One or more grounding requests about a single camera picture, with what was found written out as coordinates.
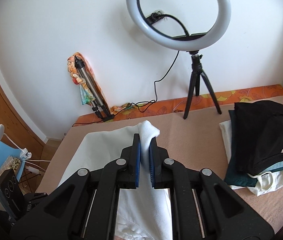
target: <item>white desk lamp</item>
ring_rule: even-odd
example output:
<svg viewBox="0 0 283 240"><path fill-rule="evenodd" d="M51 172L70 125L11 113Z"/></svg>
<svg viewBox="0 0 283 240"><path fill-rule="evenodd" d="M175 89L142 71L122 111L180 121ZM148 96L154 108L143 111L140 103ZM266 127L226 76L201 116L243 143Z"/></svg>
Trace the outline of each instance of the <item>white desk lamp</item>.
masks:
<svg viewBox="0 0 283 240"><path fill-rule="evenodd" d="M26 159L30 159L31 158L31 153L28 152L28 150L26 148L21 149L17 144L15 144L9 137L7 134L5 134L5 127L3 124L0 124L0 141L3 138L3 136L6 136L19 150L21 150L20 153L20 158L25 157Z"/></svg>
<svg viewBox="0 0 283 240"><path fill-rule="evenodd" d="M217 42L226 32L230 19L231 19L231 3L229 0L217 0L218 2L218 16L213 27L206 33L196 33L189 35L188 33L185 36L170 37L167 36L152 25L163 19L165 15L161 11L156 11L152 13L149 17L145 18L143 12L140 8L139 0L126 0L127 8L130 17L133 22L140 28L140 30L154 42L165 46L170 49L188 51L192 55L192 75L188 90L187 103L185 107L184 119L187 118L189 108L191 106L192 97L195 90L195 95L199 96L200 91L200 77L202 76L206 87L208 88L209 93L213 99L213 102L217 108L219 114L222 113L218 101L216 99L213 88L203 71L200 59L202 55L198 55L200 49L204 49L213 45Z"/></svg>

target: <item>camera lens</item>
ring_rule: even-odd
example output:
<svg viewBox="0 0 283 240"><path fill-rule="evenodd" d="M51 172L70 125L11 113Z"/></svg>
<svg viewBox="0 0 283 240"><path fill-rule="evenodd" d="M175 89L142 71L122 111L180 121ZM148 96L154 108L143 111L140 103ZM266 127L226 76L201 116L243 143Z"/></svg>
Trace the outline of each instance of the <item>camera lens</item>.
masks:
<svg viewBox="0 0 283 240"><path fill-rule="evenodd" d="M7 188L5 188L5 195L7 198L10 198L10 192Z"/></svg>
<svg viewBox="0 0 283 240"><path fill-rule="evenodd" d="M13 192L14 191L14 184L12 183L12 181L10 180L10 181L8 181L8 188L9 188L9 190L11 191L11 192Z"/></svg>

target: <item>black tripod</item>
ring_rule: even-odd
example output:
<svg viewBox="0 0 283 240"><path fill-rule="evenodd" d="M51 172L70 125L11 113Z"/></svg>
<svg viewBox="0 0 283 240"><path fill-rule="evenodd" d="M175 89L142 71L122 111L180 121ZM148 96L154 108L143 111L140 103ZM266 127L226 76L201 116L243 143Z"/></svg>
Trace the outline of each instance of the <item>black tripod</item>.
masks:
<svg viewBox="0 0 283 240"><path fill-rule="evenodd" d="M187 97L187 102L186 102L186 107L185 107L185 112L184 112L184 119L187 118L189 108L191 107L192 103L192 98L194 95L194 89L195 89L195 96L200 95L200 76L202 76L206 87L208 88L208 91L213 99L213 102L216 106L217 112L219 114L222 114L222 111L219 107L217 98L215 96L214 90L212 85L210 84L208 77L206 76L205 72L203 71L203 66L200 63L200 59L203 57L203 55L198 55L198 50L197 51L190 51L190 54L192 55L192 75L191 75L191 80L189 83L189 90L188 90L188 97Z"/></svg>

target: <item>white cloth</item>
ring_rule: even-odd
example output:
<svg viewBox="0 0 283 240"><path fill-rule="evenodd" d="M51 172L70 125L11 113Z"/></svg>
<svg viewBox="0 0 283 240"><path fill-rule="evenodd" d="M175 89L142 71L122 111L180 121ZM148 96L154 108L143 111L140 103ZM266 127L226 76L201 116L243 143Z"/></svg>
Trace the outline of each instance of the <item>white cloth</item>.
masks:
<svg viewBox="0 0 283 240"><path fill-rule="evenodd" d="M222 131L222 137L224 147L227 156L227 162L229 163L232 157L232 123L231 121L225 121L219 124ZM232 189L239 189L242 187L230 186ZM264 173L257 176L256 187L247 187L255 195L263 195L268 192L275 191L283 187L283 171L277 171L273 173Z"/></svg>
<svg viewBox="0 0 283 240"><path fill-rule="evenodd" d="M122 149L132 145L135 133L139 133L141 144L139 187L120 190L115 235L127 240L171 240L172 215L168 190L153 189L150 180L149 145L160 131L149 121L114 131L87 134L59 185L80 168L94 171L118 159Z"/></svg>

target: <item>stack of clothes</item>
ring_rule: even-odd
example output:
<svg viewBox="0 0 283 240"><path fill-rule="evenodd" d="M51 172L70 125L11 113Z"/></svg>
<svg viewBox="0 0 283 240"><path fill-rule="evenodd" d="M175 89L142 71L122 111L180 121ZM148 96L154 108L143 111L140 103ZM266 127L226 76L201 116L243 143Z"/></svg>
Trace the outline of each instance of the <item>stack of clothes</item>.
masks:
<svg viewBox="0 0 283 240"><path fill-rule="evenodd" d="M257 196L283 187L283 105L235 103L229 115L219 124L229 163L224 181Z"/></svg>

